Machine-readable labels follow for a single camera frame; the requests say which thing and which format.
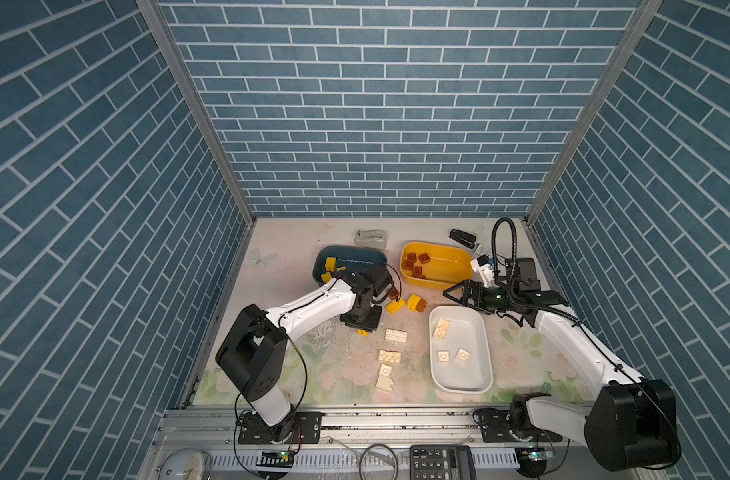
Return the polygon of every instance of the black cable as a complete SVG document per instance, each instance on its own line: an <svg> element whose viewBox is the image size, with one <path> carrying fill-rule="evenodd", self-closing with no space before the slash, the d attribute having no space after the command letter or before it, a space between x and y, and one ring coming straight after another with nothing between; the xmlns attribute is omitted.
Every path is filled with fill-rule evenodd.
<svg viewBox="0 0 730 480"><path fill-rule="evenodd" d="M261 478L261 480L266 480L266 479L267 479L267 478L269 477L269 475L268 475L268 474L267 474L267 475L266 475L265 477L262 477L262 476L261 476L261 475L260 475L260 474L258 473L258 471L254 472L253 470L250 470L250 469L249 469L248 467L246 467L245 465L243 465L242 461L240 460L240 457L239 457L239 456L238 456L238 455L236 454L236 428L237 428L237 427L240 427L240 428L244 428L244 427L243 427L243 424L242 424L242 420L241 420L241 417L242 417L242 415L243 415L243 414L244 414L245 412L247 412L247 410L243 410L243 411L242 411L242 413L240 413L239 415L238 415L238 414L236 413L236 403L237 403L237 401L238 401L238 400L240 399L240 396L241 396L241 395L242 395L242 392L239 392L239 393L237 393L237 394L236 394L236 398L234 399L234 431L232 432L232 433L233 433L233 435L232 435L232 443L231 443L231 447L232 447L232 449L234 450L234 458L236 459L236 462L237 462L238 464L240 464L240 466L242 467L242 469L243 469L243 470L244 470L245 472L248 472L249 474L251 474L251 475L253 475L253 476L255 476L255 477ZM249 404L249 405L250 405L251 407L253 407L253 404L252 404L252 403L250 403L250 400L248 400L247 398L245 398L245 400L247 401L247 403L248 403L248 404Z"/></svg>
<svg viewBox="0 0 730 480"><path fill-rule="evenodd" d="M280 326L280 327L282 327L282 320L284 320L285 318L287 318L287 314L288 314L288 313L291 313L291 312L295 312L295 311L296 311L296 310L298 310L298 309L302 309L302 308L303 308L304 306L309 306L309 305L311 305L312 303L314 303L314 302L318 301L318 300L319 300L320 298L322 298L323 296L325 296L325 293L327 293L327 292L330 292L330 291L331 291L331 289L332 289L332 288L333 288L333 287L334 287L334 286L336 285L336 283L338 283L338 279L337 279L337 278L336 278L336 281L335 281L335 282L333 282L333 283L332 283L332 284L330 285L330 287L328 287L328 289L327 289L327 290L325 290L325 291L324 291L324 292L322 292L321 294L319 294L319 295L315 296L314 298L312 298L312 300L309 300L309 302L307 302L307 303L304 303L303 305L299 305L299 306L297 306L296 308L290 309L290 310L288 310L287 312L284 312L284 313L282 314L282 316L280 317L280 319L279 319L279 320L278 320L278 321L276 322L276 325L277 325L277 326Z"/></svg>
<svg viewBox="0 0 730 480"><path fill-rule="evenodd" d="M495 222L495 225L493 226L493 231L490 233L490 247L493 252L494 275L498 274L498 259L497 259L497 254L495 252L495 237L496 237L496 233L498 232L498 227L504 223L509 225L509 229L512 232L512 264L511 264L511 272L509 273L507 281L506 281L506 291L507 291L507 294L509 297L509 302L511 304L513 304L514 306L518 306L520 308L527 308L527 309L531 309L531 310L541 310L543 312L550 312L555 315L562 316L563 318L566 318L573 323L571 325L572 327L577 326L581 330L581 332L583 332L584 335L586 335L586 338L589 339L589 341L594 346L594 348L597 349L602 354L602 356L606 360L608 360L608 362L615 368L615 371L623 373L624 376L626 376L633 384L635 384L637 386L637 388L648 398L650 403L653 404L653 406L658 410L658 412L661 414L663 419L666 421L667 426L669 427L669 429L671 430L671 432L673 434L675 450L677 452L674 455L674 460L672 460L665 466L643 467L643 468L646 468L647 470L665 470L666 468L670 468L670 467L673 467L674 465L676 465L677 462L680 460L680 458L682 458L682 445L680 444L680 440L677 437L677 429L674 427L674 425L672 425L672 423L669 421L666 414L664 414L664 411L660 407L658 407L658 404L650 397L650 395L648 395L648 393L642 388L642 386L636 380L634 380L628 373L626 373L623 366L621 364L617 364L613 360L611 360L605 354L605 352L602 349L600 349L600 347L597 345L597 343L595 343L591 339L590 335L583 328L583 325L582 325L583 322L579 318L577 318L575 315L571 315L568 312L563 312L562 310L553 308L551 306L540 306L540 305L533 305L530 303L520 302L519 299L514 295L514 289L512 288L512 284L514 283L514 272L517 269L517 231L514 227L514 222L512 221L511 218L507 218L507 217L499 218L498 221Z"/></svg>
<svg viewBox="0 0 730 480"><path fill-rule="evenodd" d="M365 456L370 452L370 450L373 450L374 448L384 448L391 454L391 456L394 458L394 475L392 475L392 480L396 480L397 475L399 475L399 457L396 453L394 453L394 450L391 450L388 446L383 445L382 443L374 443L370 445L368 448L365 448L365 451L362 452L362 455L360 456L360 460L357 463L357 471L360 474L360 480L365 480L365 475L362 474L362 461L365 460Z"/></svg>
<svg viewBox="0 0 730 480"><path fill-rule="evenodd" d="M669 420L669 418L666 417L666 414L664 413L664 411L650 397L650 395L648 395L648 393L642 388L642 385L640 385L639 382L637 382L637 380L635 380L628 373L626 373L626 371L624 370L624 367L621 364L617 364L613 360L611 360L605 354L605 352L602 349L600 349L600 347L597 345L597 343L594 342L591 339L591 336L588 334L588 332L586 331L586 329L584 329L584 327L582 325L579 325L578 328L581 329L581 332L583 332L584 335L586 335L586 338L591 342L591 345L593 345L595 349L599 350L599 352L602 354L602 356L606 360L608 360L608 362L613 366L613 368L615 369L615 371L616 372L621 372L622 374L624 374L624 376L626 378L628 378L633 384L635 384L637 386L637 388L648 398L648 401L650 401L650 403L653 404L653 406L658 410L658 413L660 413L661 417L666 421L667 426L669 427L669 429L671 430L671 432L673 434L675 450L677 451L677 453L674 454L674 460L670 461L669 463L667 463L667 465L664 465L664 466L659 466L659 467L642 467L642 468L645 468L647 470L665 470L666 468L670 468L670 467L675 466L677 464L677 462L680 460L680 458L682 458L682 445L680 444L680 440L677 437L677 429L674 427L674 425L672 425L672 423Z"/></svg>
<svg viewBox="0 0 730 480"><path fill-rule="evenodd" d="M296 343L289 336L287 337L287 339L290 341L290 344L293 346L293 349L296 350L296 353L298 354L298 357L301 358L301 363L303 364L303 391L301 392L301 398L298 398L298 403L296 404L296 408L293 408L293 410L291 410L291 412L290 412L290 417L293 418L296 416L298 407L301 406L303 397L306 395L306 386L309 384L309 370L306 369L306 360L303 359L303 355L301 355L301 351L298 350Z"/></svg>
<svg viewBox="0 0 730 480"><path fill-rule="evenodd" d="M399 276L399 272L393 266L389 265L387 262L380 262L379 261L379 263L388 266L390 269L392 269L392 271L394 272L394 274L397 275L397 279L399 280L399 290L397 291L397 298L396 299L399 301L399 299L402 298L402 278Z"/></svg>
<svg viewBox="0 0 730 480"><path fill-rule="evenodd" d="M570 452L570 438L568 438L568 446L564 450L564 456L562 457L562 461L559 463L559 465L556 466L556 467L554 467L554 468L552 468L551 470L547 470L546 472L543 472L541 475L538 476L538 478L540 478L540 477L542 477L544 475L548 475L550 473L554 473L557 470L559 470L560 467L562 465L564 465L564 461L568 459L568 453L569 452Z"/></svg>
<svg viewBox="0 0 730 480"><path fill-rule="evenodd" d="M497 222L495 222L495 225L493 226L493 231L490 233L490 244L491 249L493 252L493 270L494 275L498 275L498 254L495 252L495 237L498 233L498 228L501 224L507 224L509 225L509 229L512 232L512 264L511 264L511 271L509 272L508 278L506 279L506 293L509 299L509 302L521 309L526 310L541 310L543 312L549 312L553 313L555 315L560 315L568 320L570 320L573 323L573 326L580 325L581 320L577 318L575 315L571 315L568 312L564 312L558 308L553 308L552 306L543 306L543 305L535 305L533 303L527 303L522 302L514 294L514 273L517 271L517 231L516 227L514 226L514 222L511 218L503 217L499 218Z"/></svg>

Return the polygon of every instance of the dark blue plastic tray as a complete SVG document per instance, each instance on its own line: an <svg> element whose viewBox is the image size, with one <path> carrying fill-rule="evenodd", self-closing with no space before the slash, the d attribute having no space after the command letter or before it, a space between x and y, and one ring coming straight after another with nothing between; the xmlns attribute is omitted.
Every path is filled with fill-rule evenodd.
<svg viewBox="0 0 730 480"><path fill-rule="evenodd" d="M385 264L386 255L378 250L372 250L370 248L362 248L361 246L350 246L350 245L330 245L323 248L319 255L317 255L316 261L314 262L314 268L312 269L312 278L318 285L324 285L322 281L322 274L325 270L325 261L328 256L334 256L336 258L336 268L339 266L345 266L344 270L347 274L358 274L363 270L366 270L372 264Z"/></svg>

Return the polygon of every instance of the yellow plastic tray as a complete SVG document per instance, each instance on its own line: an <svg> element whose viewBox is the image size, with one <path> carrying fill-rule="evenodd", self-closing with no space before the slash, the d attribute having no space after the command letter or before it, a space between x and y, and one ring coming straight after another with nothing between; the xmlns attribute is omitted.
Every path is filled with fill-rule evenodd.
<svg viewBox="0 0 730 480"><path fill-rule="evenodd" d="M408 253L428 254L432 259L427 264L420 260L417 265L423 267L423 275L426 278L412 277L412 270L405 269L405 260ZM437 290L445 290L458 282L472 278L472 256L465 250L455 246L428 244L426 242L410 242L402 248L402 255L399 258L399 269L402 271L402 278L408 285L426 286Z"/></svg>

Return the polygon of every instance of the calculator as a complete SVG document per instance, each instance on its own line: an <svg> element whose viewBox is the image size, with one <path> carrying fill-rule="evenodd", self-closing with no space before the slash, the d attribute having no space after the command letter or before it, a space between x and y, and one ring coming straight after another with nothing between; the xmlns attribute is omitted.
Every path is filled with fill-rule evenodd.
<svg viewBox="0 0 730 480"><path fill-rule="evenodd" d="M411 480L476 480L472 450L463 445L410 447Z"/></svg>

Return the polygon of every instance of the blue brick wallpaper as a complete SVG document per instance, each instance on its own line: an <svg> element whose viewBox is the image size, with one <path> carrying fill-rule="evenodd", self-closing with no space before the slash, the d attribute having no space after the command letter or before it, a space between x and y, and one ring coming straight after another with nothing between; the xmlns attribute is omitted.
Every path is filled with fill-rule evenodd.
<svg viewBox="0 0 730 480"><path fill-rule="evenodd" d="M258 216L523 216L638 0L163 0Z"/></svg>
<svg viewBox="0 0 730 480"><path fill-rule="evenodd" d="M569 298L677 392L679 478L730 478L730 0L664 0L537 230Z"/></svg>
<svg viewBox="0 0 730 480"><path fill-rule="evenodd" d="M0 0L0 479L138 471L243 228L133 0Z"/></svg>

